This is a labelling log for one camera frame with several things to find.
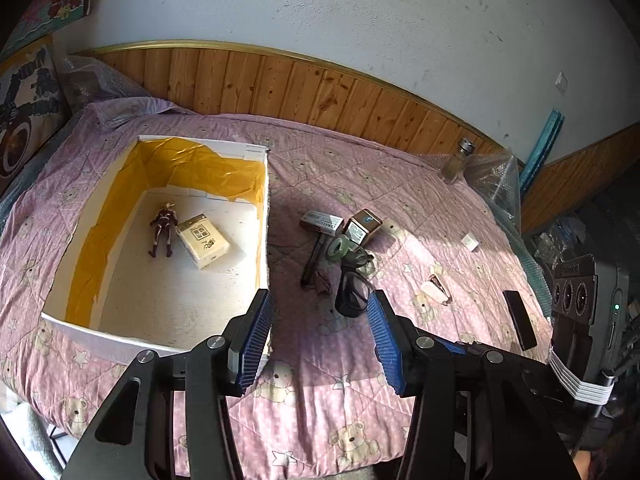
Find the teddy bear print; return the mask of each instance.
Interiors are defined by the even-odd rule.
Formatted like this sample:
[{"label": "teddy bear print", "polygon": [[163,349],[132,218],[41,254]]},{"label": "teddy bear print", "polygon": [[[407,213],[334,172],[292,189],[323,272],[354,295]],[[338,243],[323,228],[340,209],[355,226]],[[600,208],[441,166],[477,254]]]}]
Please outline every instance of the teddy bear print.
[{"label": "teddy bear print", "polygon": [[484,264],[476,264],[476,275],[480,280],[488,280],[489,273],[486,270],[486,266]]},{"label": "teddy bear print", "polygon": [[[186,435],[181,435],[180,437],[178,437],[178,446],[180,446],[184,450],[187,449],[187,436]],[[188,458],[186,460],[186,465],[187,465],[187,469],[191,469]]]},{"label": "teddy bear print", "polygon": [[25,286],[28,286],[32,280],[37,280],[40,274],[38,261],[32,258],[24,262],[20,270],[22,271],[20,282]]},{"label": "teddy bear print", "polygon": [[363,267],[359,267],[358,272],[368,280],[372,280],[373,278],[381,280],[385,277],[385,270],[383,269],[385,265],[385,258],[380,254],[370,251],[367,252],[373,256],[373,259],[369,260]]},{"label": "teddy bear print", "polygon": [[64,191],[60,192],[58,204],[62,206],[72,204],[79,194],[80,190],[77,187],[67,187]]},{"label": "teddy bear print", "polygon": [[277,174],[275,171],[272,171],[271,168],[269,168],[269,184],[278,183],[281,180],[282,179],[280,178],[280,175]]},{"label": "teddy bear print", "polygon": [[33,227],[33,218],[27,216],[22,222],[20,229],[18,229],[18,239],[26,240],[29,234],[31,233],[31,228]]},{"label": "teddy bear print", "polygon": [[392,218],[385,218],[380,227],[382,232],[393,237],[394,240],[403,244],[409,236],[409,231],[403,228],[398,222]]},{"label": "teddy bear print", "polygon": [[100,136],[94,143],[94,147],[98,152],[110,152],[116,147],[119,137],[113,134],[105,134]]},{"label": "teddy bear print", "polygon": [[287,406],[296,403],[293,389],[293,368],[284,361],[274,361],[267,365],[253,391],[254,397],[262,397],[271,402],[283,402]]},{"label": "teddy bear print", "polygon": [[444,269],[440,262],[433,262],[429,266],[429,274],[435,274],[436,276],[444,276],[447,271]]},{"label": "teddy bear print", "polygon": [[113,377],[114,379],[121,378],[124,370],[126,369],[127,367],[125,365],[114,365],[111,369],[111,377]]},{"label": "teddy bear print", "polygon": [[86,409],[89,402],[84,397],[65,397],[62,399],[62,407],[65,410],[66,421],[69,424],[71,435],[80,438],[86,430],[89,418]]},{"label": "teddy bear print", "polygon": [[475,290],[470,290],[469,297],[476,304],[476,307],[478,307],[478,310],[480,312],[484,312],[484,303],[482,302],[482,297],[480,296],[480,294]]},{"label": "teddy bear print", "polygon": [[521,355],[520,345],[516,342],[513,330],[507,323],[500,323],[500,330],[502,332],[502,342],[505,346],[509,347],[509,352],[516,355]]},{"label": "teddy bear print", "polygon": [[318,172],[315,162],[306,158],[294,158],[291,161],[291,167],[294,171],[302,173],[305,180],[310,179]]},{"label": "teddy bear print", "polygon": [[469,332],[461,332],[458,334],[460,341],[463,343],[471,344],[476,340],[475,334],[470,334]]},{"label": "teddy bear print", "polygon": [[335,189],[335,197],[344,205],[355,206],[355,200],[353,199],[353,193],[347,191],[343,187],[337,187]]},{"label": "teddy bear print", "polygon": [[423,323],[426,324],[436,318],[436,311],[430,305],[429,297],[424,292],[416,292],[410,304],[418,311]]},{"label": "teddy bear print", "polygon": [[361,420],[356,420],[354,423],[334,431],[329,437],[329,444],[338,445],[340,456],[337,463],[341,469],[362,462],[369,456],[377,455],[380,452],[377,440],[367,440],[367,435],[364,433],[364,422]]},{"label": "teddy bear print", "polygon": [[401,202],[400,208],[409,215],[409,218],[414,218],[417,215],[417,212],[414,209],[414,207],[407,204],[406,202]]},{"label": "teddy bear print", "polygon": [[331,297],[320,298],[313,306],[318,311],[322,322],[318,325],[318,332],[322,335],[330,335],[340,332],[347,327],[354,326],[355,321],[351,317],[344,317],[334,309]]},{"label": "teddy bear print", "polygon": [[49,355],[51,340],[53,339],[53,327],[44,319],[41,319],[33,333],[33,347],[43,357]]},{"label": "teddy bear print", "polygon": [[15,364],[9,356],[0,359],[0,369],[2,382],[13,392],[15,392]]}]

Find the light switch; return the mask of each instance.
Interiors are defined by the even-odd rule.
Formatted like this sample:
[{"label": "light switch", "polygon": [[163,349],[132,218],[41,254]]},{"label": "light switch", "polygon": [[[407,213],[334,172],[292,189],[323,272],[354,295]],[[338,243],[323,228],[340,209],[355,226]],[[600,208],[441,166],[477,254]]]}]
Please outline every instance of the light switch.
[{"label": "light switch", "polygon": [[556,79],[556,88],[560,92],[561,95],[564,95],[566,92],[566,88],[569,85],[569,82],[566,80],[566,77],[561,72],[558,74],[558,79]]}]

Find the brass trim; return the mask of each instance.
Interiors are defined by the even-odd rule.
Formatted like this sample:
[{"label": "brass trim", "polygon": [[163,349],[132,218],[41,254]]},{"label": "brass trim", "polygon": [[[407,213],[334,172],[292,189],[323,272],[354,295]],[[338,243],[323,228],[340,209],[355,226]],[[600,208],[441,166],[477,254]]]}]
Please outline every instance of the brass trim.
[{"label": "brass trim", "polygon": [[246,43],[233,43],[231,41],[215,41],[215,40],[153,40],[153,41],[136,41],[133,43],[121,43],[110,46],[102,46],[99,48],[92,48],[88,50],[83,50],[82,52],[77,52],[80,56],[101,56],[102,54],[110,54],[111,52],[122,52],[124,50],[137,50],[140,48],[212,48],[215,50],[231,50],[233,52],[246,52],[249,54],[259,54],[261,56],[281,56],[287,57],[290,59],[297,59],[300,61],[305,61],[308,63],[313,63],[314,65],[318,65],[319,67],[325,70],[333,70],[334,72],[340,72],[342,74],[346,74],[348,76],[354,77],[356,79],[360,79],[361,81],[365,81],[367,83],[372,83],[382,87],[385,90],[389,90],[391,92],[395,92],[400,94],[401,96],[418,103],[419,105],[428,108],[429,110],[433,110],[441,115],[444,115],[447,119],[454,121],[457,124],[460,124],[463,128],[475,133],[478,137],[481,137],[482,140],[486,142],[490,142],[492,145],[497,146],[498,148],[504,149],[504,147],[499,144],[497,141],[493,140],[487,134],[482,133],[477,128],[473,127],[471,124],[463,121],[459,117],[456,117],[454,114],[447,112],[445,109],[440,108],[439,106],[427,101],[427,99],[423,99],[416,94],[405,90],[404,88],[400,88],[392,83],[379,79],[375,76],[365,74],[364,72],[360,72],[358,70],[354,70],[353,68],[349,68],[347,66],[343,66],[337,63],[333,63],[331,61],[326,61],[324,59],[319,59],[313,56],[306,56],[305,54],[299,54],[297,52],[290,52],[288,50],[280,50],[279,48],[272,48],[270,46],[260,46]]}]

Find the yellow box lining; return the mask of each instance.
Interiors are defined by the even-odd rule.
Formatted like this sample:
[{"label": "yellow box lining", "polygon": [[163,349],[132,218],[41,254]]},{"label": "yellow box lining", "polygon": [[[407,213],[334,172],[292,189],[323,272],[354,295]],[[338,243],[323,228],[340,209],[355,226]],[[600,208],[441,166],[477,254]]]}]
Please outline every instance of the yellow box lining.
[{"label": "yellow box lining", "polygon": [[177,186],[232,201],[241,198],[255,205],[262,225],[265,180],[263,162],[225,158],[192,140],[169,137],[139,141],[116,174],[100,215],[82,245],[65,321],[89,327],[111,248],[147,189]]}]

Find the metal lid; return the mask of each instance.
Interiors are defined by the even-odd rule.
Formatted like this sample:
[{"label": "metal lid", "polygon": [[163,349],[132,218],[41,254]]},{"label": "metal lid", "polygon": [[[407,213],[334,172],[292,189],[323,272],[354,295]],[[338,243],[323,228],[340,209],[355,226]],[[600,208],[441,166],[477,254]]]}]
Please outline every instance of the metal lid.
[{"label": "metal lid", "polygon": [[458,147],[467,155],[471,155],[474,152],[476,145],[466,137],[460,137],[460,140],[458,141]]}]

